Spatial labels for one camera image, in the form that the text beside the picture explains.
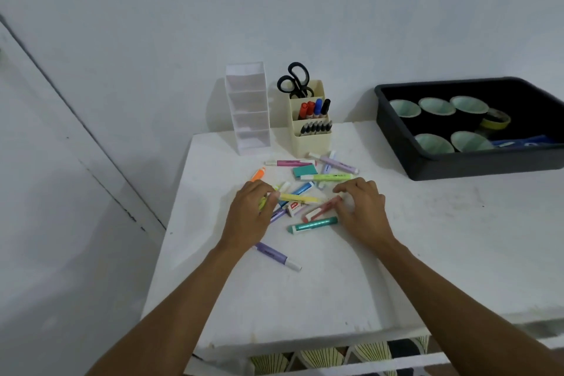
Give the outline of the row of black pens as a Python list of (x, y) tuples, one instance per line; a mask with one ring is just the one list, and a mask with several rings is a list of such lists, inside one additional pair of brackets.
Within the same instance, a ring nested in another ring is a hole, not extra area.
[(298, 130), (298, 137), (312, 136), (312, 135), (326, 135), (332, 130), (333, 122), (331, 120), (319, 120), (314, 122), (307, 122)]

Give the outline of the white and lilac highlighter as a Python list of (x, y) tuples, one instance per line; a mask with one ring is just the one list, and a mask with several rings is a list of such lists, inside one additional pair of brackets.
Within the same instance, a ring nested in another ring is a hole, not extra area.
[[(334, 158), (335, 158), (335, 154), (336, 154), (336, 151), (335, 151), (335, 150), (332, 150), (332, 151), (329, 153), (328, 158), (329, 158), (329, 159), (334, 159)], [(331, 165), (325, 164), (324, 167), (323, 167), (323, 169), (320, 171), (320, 174), (329, 174), (332, 169), (333, 169), (333, 167), (332, 167)], [(317, 186), (318, 186), (318, 188), (319, 188), (320, 190), (323, 190), (326, 185), (327, 185), (327, 182), (326, 182), (326, 181), (319, 181)]]

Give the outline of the person's right forearm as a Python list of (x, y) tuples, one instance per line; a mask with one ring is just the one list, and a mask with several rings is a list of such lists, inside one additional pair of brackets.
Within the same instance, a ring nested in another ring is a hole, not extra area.
[(564, 376), (550, 349), (434, 272), (394, 237), (375, 253), (460, 376)]

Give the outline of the blue packet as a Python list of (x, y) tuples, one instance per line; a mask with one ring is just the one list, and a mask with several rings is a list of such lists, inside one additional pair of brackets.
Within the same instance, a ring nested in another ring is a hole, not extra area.
[(533, 147), (559, 144), (559, 142), (546, 135), (539, 135), (539, 136), (518, 138), (518, 139), (492, 140), (490, 141), (490, 143), (499, 149), (507, 149), (507, 148), (522, 149), (527, 147), (533, 148)]

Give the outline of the person's left hand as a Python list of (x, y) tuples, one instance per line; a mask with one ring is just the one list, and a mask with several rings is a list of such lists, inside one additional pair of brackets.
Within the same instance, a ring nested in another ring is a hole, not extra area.
[(217, 248), (229, 255), (242, 256), (264, 237), (271, 216), (264, 216), (259, 204), (273, 187), (262, 180), (248, 181), (232, 201)]

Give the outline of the yellow tape roll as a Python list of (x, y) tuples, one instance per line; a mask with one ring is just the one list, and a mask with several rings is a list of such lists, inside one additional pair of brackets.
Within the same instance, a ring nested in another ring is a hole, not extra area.
[(490, 108), (480, 122), (479, 127), (483, 130), (499, 131), (506, 129), (510, 123), (511, 117), (509, 115), (501, 110)]

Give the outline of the white table rail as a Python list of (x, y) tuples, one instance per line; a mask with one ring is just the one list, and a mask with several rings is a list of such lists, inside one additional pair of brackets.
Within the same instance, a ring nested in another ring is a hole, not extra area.
[[(248, 359), (209, 363), (199, 358), (192, 358), (184, 370), (184, 376), (256, 376)], [(266, 376), (430, 376), (432, 374), (457, 376), (449, 359), (431, 337), (425, 355), (298, 372), (281, 372)]]

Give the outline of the red highlighter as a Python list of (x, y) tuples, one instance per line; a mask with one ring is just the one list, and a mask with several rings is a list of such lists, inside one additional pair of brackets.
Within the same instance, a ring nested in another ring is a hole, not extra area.
[(341, 195), (335, 195), (330, 200), (324, 202), (320, 206), (312, 209), (308, 213), (304, 214), (301, 218), (303, 223), (310, 223), (312, 221), (316, 221), (320, 219), (322, 215), (328, 213), (329, 211), (333, 210), (337, 203), (343, 201)]

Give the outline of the fan patterned cloth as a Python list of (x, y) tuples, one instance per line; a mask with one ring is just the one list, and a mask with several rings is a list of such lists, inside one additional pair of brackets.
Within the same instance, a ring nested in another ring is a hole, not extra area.
[(430, 335), (425, 335), (343, 347), (270, 353), (250, 357), (248, 361), (256, 376), (266, 376), (425, 355), (430, 339)]

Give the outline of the person's left forearm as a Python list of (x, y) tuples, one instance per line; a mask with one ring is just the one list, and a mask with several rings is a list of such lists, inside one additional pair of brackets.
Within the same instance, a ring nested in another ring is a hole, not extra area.
[(246, 249), (220, 243), (85, 376), (182, 376), (229, 275)]

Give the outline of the light green highlighter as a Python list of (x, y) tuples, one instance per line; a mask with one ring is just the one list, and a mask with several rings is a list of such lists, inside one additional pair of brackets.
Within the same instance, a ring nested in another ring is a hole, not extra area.
[(320, 182), (343, 182), (354, 178), (351, 173), (340, 174), (305, 174), (301, 175), (298, 179), (300, 181), (320, 181)]

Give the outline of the blue highlighter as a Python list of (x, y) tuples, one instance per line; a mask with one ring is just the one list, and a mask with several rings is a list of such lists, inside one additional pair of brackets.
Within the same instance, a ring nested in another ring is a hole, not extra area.
[(280, 208), (284, 208), (288, 205), (288, 203), (292, 203), (295, 202), (294, 199), (290, 199), (289, 201), (287, 200), (283, 200), (283, 196), (286, 195), (301, 195), (304, 192), (306, 192), (308, 189), (312, 188), (314, 186), (314, 183), (312, 181), (303, 183), (300, 187), (298, 187), (297, 189), (295, 189), (292, 192), (287, 192), (286, 189), (283, 190), (283, 192), (280, 194), (280, 199), (278, 200), (278, 206)]

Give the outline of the white tiered plastic organizer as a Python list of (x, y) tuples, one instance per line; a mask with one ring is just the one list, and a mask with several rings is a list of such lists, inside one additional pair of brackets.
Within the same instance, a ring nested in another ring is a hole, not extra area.
[(224, 86), (238, 154), (269, 152), (271, 128), (264, 63), (228, 64)]

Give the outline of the lilac highlighter with white cap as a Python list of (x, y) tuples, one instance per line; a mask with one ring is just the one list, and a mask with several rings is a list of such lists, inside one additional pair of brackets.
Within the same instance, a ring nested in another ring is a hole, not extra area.
[(307, 154), (307, 156), (310, 157), (310, 158), (314, 158), (316, 160), (320, 160), (321, 162), (323, 162), (323, 163), (325, 163), (325, 164), (327, 164), (331, 167), (334, 167), (334, 168), (336, 168), (336, 169), (338, 169), (342, 172), (345, 172), (345, 173), (359, 174), (359, 172), (360, 172), (359, 169), (356, 168), (356, 167), (344, 164), (344, 163), (342, 163), (342, 162), (340, 162), (340, 161), (338, 161), (334, 158), (330, 158), (330, 157), (327, 157), (325, 155), (320, 155), (320, 154), (315, 154), (313, 152), (309, 152)]

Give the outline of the black plastic tray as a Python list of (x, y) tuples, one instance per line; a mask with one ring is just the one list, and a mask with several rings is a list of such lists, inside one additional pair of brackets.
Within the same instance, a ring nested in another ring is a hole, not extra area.
[[(374, 88), (378, 100), (377, 124), (407, 176), (414, 181), (454, 179), (564, 168), (564, 100), (532, 83), (512, 76), (381, 84)], [(416, 141), (420, 133), (452, 135), (466, 126), (449, 115), (423, 112), (406, 125), (392, 108), (394, 100), (418, 103), (431, 97), (475, 97), (511, 117), (499, 140), (517, 141), (546, 136), (554, 141), (540, 146), (507, 146), (492, 150), (433, 155)]]

